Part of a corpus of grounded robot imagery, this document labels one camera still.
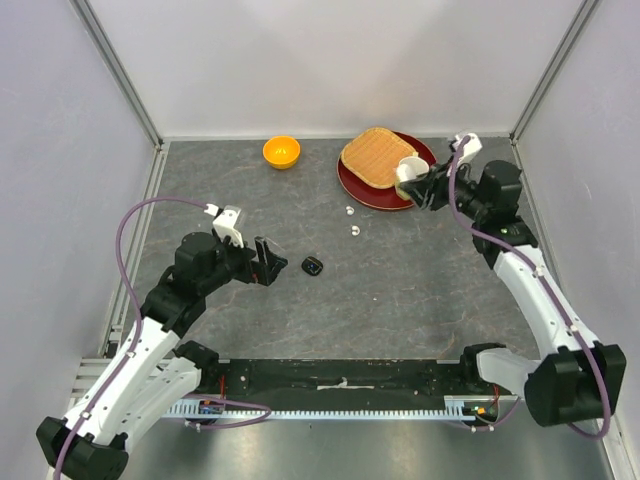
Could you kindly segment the black earbud charging case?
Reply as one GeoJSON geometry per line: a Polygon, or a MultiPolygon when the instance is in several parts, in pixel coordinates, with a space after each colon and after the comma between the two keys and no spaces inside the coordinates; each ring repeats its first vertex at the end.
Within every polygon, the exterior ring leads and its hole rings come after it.
{"type": "Polygon", "coordinates": [[[310,276],[318,276],[324,270],[324,264],[313,256],[307,256],[301,263],[301,269],[310,276]]]}

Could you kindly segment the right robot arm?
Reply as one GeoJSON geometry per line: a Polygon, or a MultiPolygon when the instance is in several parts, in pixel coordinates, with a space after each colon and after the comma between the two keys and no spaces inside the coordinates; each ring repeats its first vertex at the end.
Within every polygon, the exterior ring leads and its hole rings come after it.
{"type": "Polygon", "coordinates": [[[396,188],[416,206],[436,211],[450,206],[459,223],[470,219],[474,246],[506,285],[536,340],[539,360],[528,360],[506,346],[469,346],[461,357],[458,381],[467,392],[491,384],[521,397],[531,417],[543,427],[601,420],[608,433],[621,389],[626,357],[605,345],[584,324],[549,273],[537,239],[518,214],[521,171],[501,160],[489,162],[479,181],[468,168],[451,173],[447,164],[422,168],[411,159],[396,169],[396,188]]]}

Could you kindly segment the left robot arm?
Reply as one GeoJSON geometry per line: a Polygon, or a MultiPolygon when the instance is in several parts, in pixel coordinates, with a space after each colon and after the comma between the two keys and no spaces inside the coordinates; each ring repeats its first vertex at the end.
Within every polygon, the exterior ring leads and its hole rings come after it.
{"type": "Polygon", "coordinates": [[[36,438],[54,476],[119,478],[134,447],[172,405],[218,385],[218,354],[181,341],[207,296],[231,281],[269,286],[287,264],[262,237],[249,247],[215,232],[186,235],[98,380],[63,418],[39,425],[36,438]]]}

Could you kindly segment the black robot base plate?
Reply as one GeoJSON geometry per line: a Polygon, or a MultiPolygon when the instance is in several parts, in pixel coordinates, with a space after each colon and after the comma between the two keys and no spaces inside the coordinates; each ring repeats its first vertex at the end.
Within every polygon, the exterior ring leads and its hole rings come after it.
{"type": "Polygon", "coordinates": [[[391,359],[220,360],[204,370],[196,392],[305,413],[440,410],[447,397],[491,401],[510,394],[457,361],[391,359]]]}

